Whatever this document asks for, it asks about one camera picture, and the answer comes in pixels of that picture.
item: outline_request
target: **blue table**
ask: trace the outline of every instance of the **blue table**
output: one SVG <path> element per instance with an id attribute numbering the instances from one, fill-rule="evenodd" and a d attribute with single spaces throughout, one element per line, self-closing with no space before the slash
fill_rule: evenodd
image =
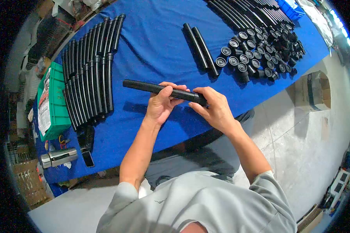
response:
<path id="1" fill-rule="evenodd" d="M 130 147 L 145 115 L 149 93 L 122 87 L 123 79 L 151 83 L 170 81 L 186 84 L 193 89 L 211 86 L 227 96 L 234 116 L 240 115 L 290 86 L 304 72 L 326 57 L 328 49 L 322 37 L 305 15 L 296 28 L 306 55 L 297 64 L 298 75 L 281 77 L 273 83 L 255 79 L 241 84 L 228 69 L 223 69 L 216 81 L 200 73 L 182 33 L 182 25 L 188 22 L 197 26 L 215 59 L 220 48 L 228 44 L 234 32 L 212 12 L 203 0 L 132 0 L 117 1 L 105 8 L 84 25 L 74 36 L 79 40 L 103 17 L 113 18 L 126 14 L 119 42 L 118 53 L 113 63 L 113 99 L 115 112 L 95 128 L 92 153 L 95 167 L 87 168 L 81 156 L 75 132 L 70 128 L 65 134 L 71 139 L 68 147 L 76 147 L 79 158 L 72 162 L 71 169 L 64 166 L 48 168 L 44 175 L 49 183 L 55 183 L 96 173 L 120 165 Z M 61 64 L 61 55 L 56 59 Z M 159 132 L 154 151 L 176 145 L 209 130 L 209 124 L 196 114 L 188 103 L 177 106 Z M 37 141 L 39 155 L 44 143 Z"/>

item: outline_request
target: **blue plastic bin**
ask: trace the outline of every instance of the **blue plastic bin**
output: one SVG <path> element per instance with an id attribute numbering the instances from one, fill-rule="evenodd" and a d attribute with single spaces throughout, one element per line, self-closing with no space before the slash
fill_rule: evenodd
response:
<path id="1" fill-rule="evenodd" d="M 276 2 L 291 20 L 299 20 L 299 18 L 306 14 L 301 7 L 298 6 L 293 9 L 285 0 L 276 0 Z"/>

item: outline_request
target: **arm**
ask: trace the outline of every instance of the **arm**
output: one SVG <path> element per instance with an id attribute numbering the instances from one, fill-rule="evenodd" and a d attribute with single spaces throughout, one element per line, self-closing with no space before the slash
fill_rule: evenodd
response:
<path id="1" fill-rule="evenodd" d="M 158 95 L 151 95 L 147 113 L 134 142 L 122 160 L 119 170 L 119 182 L 130 183 L 135 186 L 137 191 L 148 169 L 154 143 L 161 125 L 166 121 L 173 108 L 184 102 L 184 100 L 169 97 L 173 88 L 189 91 L 185 85 L 178 86 L 170 82 L 162 82 L 159 85 L 166 87 Z"/>
<path id="2" fill-rule="evenodd" d="M 193 91 L 203 94 L 209 107 L 205 108 L 197 103 L 189 103 L 189 106 L 230 139 L 250 184 L 257 175 L 272 170 L 261 150 L 233 118 L 227 98 L 211 87 L 198 87 Z"/>

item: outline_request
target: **green plastic crate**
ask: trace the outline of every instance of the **green plastic crate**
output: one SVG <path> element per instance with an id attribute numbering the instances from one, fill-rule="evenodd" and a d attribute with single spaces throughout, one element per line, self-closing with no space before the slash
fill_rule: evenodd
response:
<path id="1" fill-rule="evenodd" d="M 58 138 L 62 132 L 71 126 L 65 98 L 62 94 L 62 90 L 65 89 L 62 66 L 52 62 L 49 68 L 51 68 L 49 80 L 49 110 L 51 126 L 46 131 L 44 136 L 42 136 L 42 133 L 40 133 L 40 139 L 42 142 Z M 47 76 L 49 68 L 38 86 L 38 113 L 39 101 L 44 89 L 44 80 L 46 79 L 45 77 Z"/>

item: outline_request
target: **left hand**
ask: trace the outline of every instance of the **left hand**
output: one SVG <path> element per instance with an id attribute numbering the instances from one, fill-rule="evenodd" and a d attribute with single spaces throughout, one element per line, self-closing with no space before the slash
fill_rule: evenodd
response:
<path id="1" fill-rule="evenodd" d="M 173 89 L 190 91 L 185 85 L 176 85 L 172 82 L 161 82 L 159 85 L 166 86 L 158 95 L 151 94 L 148 103 L 147 113 L 145 118 L 161 126 L 169 117 L 173 108 L 184 102 L 184 100 L 170 97 Z"/>

